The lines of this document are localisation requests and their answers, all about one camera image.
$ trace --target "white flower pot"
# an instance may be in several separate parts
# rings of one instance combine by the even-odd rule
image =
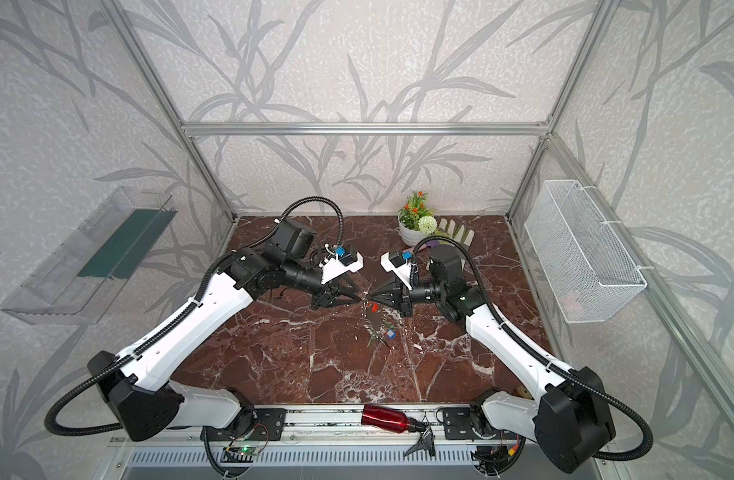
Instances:
[[[407,228],[400,220],[399,235],[401,236],[401,239],[405,242],[405,244],[407,244],[407,246],[415,246],[418,244],[418,242],[428,236],[419,230],[411,230]]]

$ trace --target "wall-mounted basket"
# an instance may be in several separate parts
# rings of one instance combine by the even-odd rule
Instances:
[[[607,320],[647,287],[576,180],[543,182],[525,229],[568,323]]]
[[[32,324],[97,323],[175,215],[171,197],[116,189],[1,309]]]

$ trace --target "red marble tabletop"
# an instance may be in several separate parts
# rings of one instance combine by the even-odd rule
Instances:
[[[548,340],[525,272],[502,216],[448,216],[475,231],[470,252],[486,288],[501,311],[546,350]],[[296,217],[333,242],[333,216]],[[269,217],[239,220],[229,248],[265,235]],[[347,216],[344,244],[363,255],[354,281],[362,293],[389,279],[380,256],[405,248],[395,216]],[[421,277],[428,275],[422,267]],[[172,376],[178,382],[211,389],[232,388],[251,402],[468,402],[490,387],[514,392],[520,382],[481,343],[448,322],[433,305],[399,319],[381,306],[397,327],[396,337],[370,342],[364,327],[366,305],[310,310],[310,296],[290,289],[266,293],[228,320],[193,352]]]

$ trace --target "wall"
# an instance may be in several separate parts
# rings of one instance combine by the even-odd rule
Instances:
[[[94,326],[0,312],[0,480],[89,478],[110,433],[54,437],[47,408],[195,288],[229,228],[94,2],[0,2],[0,304],[118,186],[179,212]],[[112,421],[95,392],[61,421]]]
[[[189,121],[534,122],[552,109],[596,1],[122,4]],[[199,144],[238,212],[324,194],[347,210],[393,213],[408,192],[429,190],[440,210],[498,214],[535,139]]]
[[[558,129],[734,374],[734,2],[619,8]],[[515,218],[523,230],[550,156]],[[612,319],[568,325],[544,280],[544,319],[573,363],[650,421],[631,478],[734,478],[734,434],[643,295]],[[617,421],[619,444],[636,428]]]

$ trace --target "aluminum profile beam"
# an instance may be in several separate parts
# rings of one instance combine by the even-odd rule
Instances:
[[[552,153],[569,178],[579,181],[584,187],[595,186],[592,179],[588,177],[586,170],[581,167],[572,151],[558,135],[549,134],[545,143],[548,151]],[[620,221],[620,218],[612,210],[598,188],[589,188],[586,191],[602,210],[605,218]],[[623,246],[631,255],[631,259],[635,264],[652,266],[647,255],[623,224],[611,223],[610,227],[615,230],[615,234],[621,239]],[[728,424],[734,430],[733,375],[716,351],[709,345],[704,334],[696,327],[695,321],[682,307],[674,292],[671,291],[660,274],[654,269],[641,270],[641,273],[648,282],[648,288],[644,290],[644,293],[650,301],[650,305],[658,314],[660,321],[663,322],[666,330],[671,335],[671,339],[679,346],[690,367],[702,381],[706,392],[717,404],[718,409],[726,415]]]
[[[357,123],[201,122],[185,123],[189,137],[206,135],[544,135],[545,122]]]
[[[145,48],[143,48],[140,39],[137,37],[137,34],[130,23],[130,19],[124,13],[122,6],[118,0],[98,1],[109,26],[111,26],[112,30],[116,32],[123,47],[127,50],[127,53],[130,54],[132,62],[137,67],[138,72],[140,72],[143,80],[151,90],[151,94],[164,112],[164,116],[180,141],[182,148],[186,151],[190,160],[197,168],[199,175],[204,179],[205,183],[207,183],[209,190],[217,198],[218,203],[225,214],[233,220],[235,216],[233,208],[229,204],[226,196],[220,190],[217,181],[213,177],[211,170],[204,161],[204,158],[202,158],[202,155],[199,153],[193,139],[188,138],[188,136],[182,132],[182,121],[180,119],[180,115],[175,109],[175,103],[170,98],[170,95],[167,94],[164,88],[164,83],[161,78],[159,78],[159,74],[153,68],[151,60],[148,57],[148,53],[146,53]]]
[[[578,89],[578,85],[581,83],[584,74],[588,70],[588,65],[592,62],[594,53],[599,48],[599,44],[602,43],[604,33],[607,31],[612,16],[615,13],[615,9],[618,7],[620,0],[600,0],[597,4],[592,20],[588,24],[586,34],[581,41],[581,47],[578,49],[578,54],[570,67],[570,71],[567,77],[564,79],[562,90],[559,91],[557,101],[554,103],[551,113],[547,119],[547,133],[553,134],[556,132],[556,128],[559,125],[559,120],[564,116],[567,110],[573,94]],[[527,166],[527,171],[524,177],[521,179],[521,183],[516,190],[514,200],[511,202],[511,206],[508,207],[508,217],[514,216],[516,208],[522,199],[525,197],[527,186],[532,182],[532,178],[535,176],[537,168],[540,167],[541,159],[543,157],[543,150],[545,145],[543,143],[544,138],[540,139],[540,142],[533,152],[530,164]]]

